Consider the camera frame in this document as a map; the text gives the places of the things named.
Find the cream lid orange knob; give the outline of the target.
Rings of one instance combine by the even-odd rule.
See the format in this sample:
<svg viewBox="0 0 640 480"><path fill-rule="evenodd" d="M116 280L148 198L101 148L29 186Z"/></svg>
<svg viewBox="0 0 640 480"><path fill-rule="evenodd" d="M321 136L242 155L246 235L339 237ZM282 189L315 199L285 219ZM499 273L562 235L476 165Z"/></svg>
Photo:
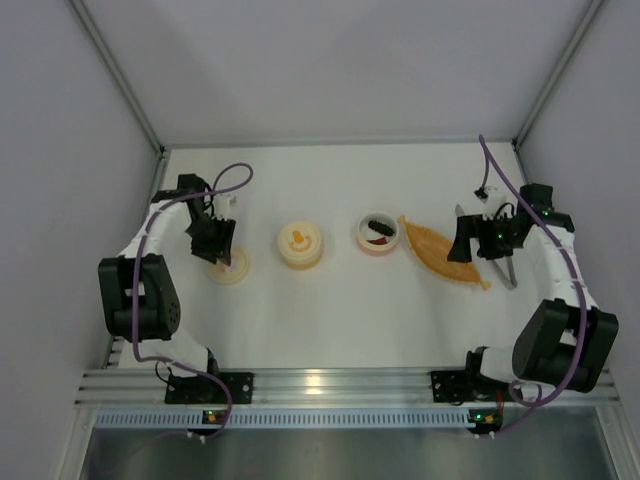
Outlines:
<svg viewBox="0 0 640 480"><path fill-rule="evenodd" d="M310 221L296 221L285 225L278 234L279 253L289 255L311 255L323 251L323 237L319 227Z"/></svg>

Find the red sausage piece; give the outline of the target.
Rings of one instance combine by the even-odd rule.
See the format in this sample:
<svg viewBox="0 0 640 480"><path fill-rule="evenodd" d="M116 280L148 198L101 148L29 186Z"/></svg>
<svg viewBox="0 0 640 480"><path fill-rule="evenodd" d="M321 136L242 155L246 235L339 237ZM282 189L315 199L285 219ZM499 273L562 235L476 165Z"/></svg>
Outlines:
<svg viewBox="0 0 640 480"><path fill-rule="evenodd" d="M382 236L382 237L378 237L378 238L375 238L375 239L369 239L369 240L366 241L366 243L369 244L369 245L373 245L375 247L383 248L383 247L387 247L387 246L391 245L393 243L393 239L391 239L389 237Z"/></svg>

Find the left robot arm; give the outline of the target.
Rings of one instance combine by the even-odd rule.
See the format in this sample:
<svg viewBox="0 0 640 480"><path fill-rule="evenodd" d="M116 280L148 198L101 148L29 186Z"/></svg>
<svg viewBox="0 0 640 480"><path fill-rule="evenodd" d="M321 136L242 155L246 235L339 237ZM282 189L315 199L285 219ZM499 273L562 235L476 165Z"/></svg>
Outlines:
<svg viewBox="0 0 640 480"><path fill-rule="evenodd" d="M131 345L136 362L163 363L180 377L219 387L214 355L180 327L181 304L166 261L174 243L188 237L196 258L212 266L231 264L236 222L208 212L214 194L195 174L179 176L173 190L156 192L129 245L100 261L98 279L106 328Z"/></svg>

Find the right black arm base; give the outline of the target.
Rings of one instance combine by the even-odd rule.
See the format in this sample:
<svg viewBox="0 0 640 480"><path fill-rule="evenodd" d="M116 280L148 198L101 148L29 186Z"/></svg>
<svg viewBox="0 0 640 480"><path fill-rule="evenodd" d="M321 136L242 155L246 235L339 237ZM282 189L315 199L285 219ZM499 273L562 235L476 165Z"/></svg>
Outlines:
<svg viewBox="0 0 640 480"><path fill-rule="evenodd" d="M462 405L469 402L511 402L508 384L467 369L435 370L429 373L436 403Z"/></svg>

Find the metal tongs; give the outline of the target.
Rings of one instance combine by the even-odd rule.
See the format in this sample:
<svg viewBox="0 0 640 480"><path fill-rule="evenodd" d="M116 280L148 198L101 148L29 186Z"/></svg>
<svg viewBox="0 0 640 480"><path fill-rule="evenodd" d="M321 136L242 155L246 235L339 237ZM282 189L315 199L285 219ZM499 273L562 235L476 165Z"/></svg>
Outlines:
<svg viewBox="0 0 640 480"><path fill-rule="evenodd" d="M467 215L464 212L462 206L459 204L455 206L454 211L456 215L456 220L459 216ZM476 217L477 229L478 229L478 223L481 220L490 220L490 219L485 219L482 214L469 214L469 215L474 215ZM479 243L478 243L477 237L475 239L472 239L471 242L472 241L475 241L477 243L477 251L478 251ZM518 286L518 280L516 277L515 267L513 262L513 255L511 257L504 257L497 260L485 260L485 261L487 261L491 265L498 279L502 282L502 284L505 286L507 290L512 291Z"/></svg>

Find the cream lid pink knob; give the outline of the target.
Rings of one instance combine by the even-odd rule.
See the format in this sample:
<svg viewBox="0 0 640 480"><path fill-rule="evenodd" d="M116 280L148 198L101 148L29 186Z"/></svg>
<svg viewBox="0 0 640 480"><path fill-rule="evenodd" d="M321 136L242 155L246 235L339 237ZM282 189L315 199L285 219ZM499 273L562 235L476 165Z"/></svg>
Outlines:
<svg viewBox="0 0 640 480"><path fill-rule="evenodd" d="M220 285L234 285L241 282L249 273L250 257L244 247L234 246L231 250L231 264L221 261L206 267L207 276Z"/></svg>

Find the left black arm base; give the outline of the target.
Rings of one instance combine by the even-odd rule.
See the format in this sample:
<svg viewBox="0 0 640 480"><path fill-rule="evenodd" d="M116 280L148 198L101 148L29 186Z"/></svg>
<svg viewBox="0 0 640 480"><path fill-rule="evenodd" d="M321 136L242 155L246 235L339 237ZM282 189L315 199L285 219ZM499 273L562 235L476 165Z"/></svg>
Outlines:
<svg viewBox="0 0 640 480"><path fill-rule="evenodd" d="M234 405L252 403L253 373L222 371L218 379L227 387ZM218 384L202 376L170 375L164 403L169 405L226 404L227 396Z"/></svg>

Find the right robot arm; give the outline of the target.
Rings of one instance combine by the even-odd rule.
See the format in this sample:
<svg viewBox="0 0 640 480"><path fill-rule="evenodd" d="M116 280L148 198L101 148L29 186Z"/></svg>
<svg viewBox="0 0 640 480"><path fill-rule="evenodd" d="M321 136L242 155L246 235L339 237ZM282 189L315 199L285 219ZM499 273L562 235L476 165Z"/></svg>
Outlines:
<svg viewBox="0 0 640 480"><path fill-rule="evenodd" d="M512 204L492 186L475 194L480 214L456 211L452 266L468 266L473 256L490 263L510 259L521 250L531 267L538 306L515 343L481 346L468 354L478 375L501 383L516 380L559 386L581 393L595 385L619 330L618 319L602 311L588 292L573 248L575 227L570 215L555 210L552 187L527 184L521 201Z"/></svg>

